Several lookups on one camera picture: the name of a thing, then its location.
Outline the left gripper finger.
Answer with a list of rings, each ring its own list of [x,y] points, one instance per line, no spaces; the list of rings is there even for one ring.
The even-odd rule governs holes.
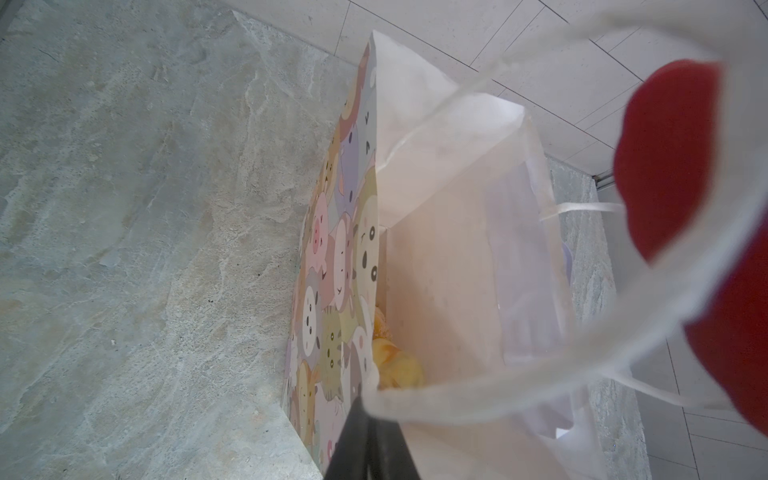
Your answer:
[[[420,480],[396,422],[371,417],[362,397],[351,405],[325,480]]]

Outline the orange oval fake bread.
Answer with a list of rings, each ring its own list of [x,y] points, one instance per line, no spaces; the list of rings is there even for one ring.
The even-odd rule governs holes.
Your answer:
[[[372,351],[379,372],[379,390],[415,389],[424,385],[423,368],[413,355],[386,338],[374,338]]]

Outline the white cartoon paper bag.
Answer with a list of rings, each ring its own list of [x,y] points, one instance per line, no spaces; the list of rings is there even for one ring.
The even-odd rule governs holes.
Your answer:
[[[711,183],[691,223],[601,318],[574,317],[548,161],[495,74],[641,26],[723,67]],[[647,3],[551,29],[463,85],[373,32],[305,218],[285,410],[324,476],[352,403],[400,425],[421,479],[599,479],[586,386],[700,316],[767,206],[767,30],[748,10]],[[379,390],[375,308],[425,383]]]

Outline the red metal tongs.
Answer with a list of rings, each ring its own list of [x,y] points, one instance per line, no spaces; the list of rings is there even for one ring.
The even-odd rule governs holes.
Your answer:
[[[690,223],[711,183],[718,62],[678,60],[631,97],[613,172],[632,242],[646,262]],[[767,431],[767,227],[760,226],[708,309],[684,328],[738,413]]]

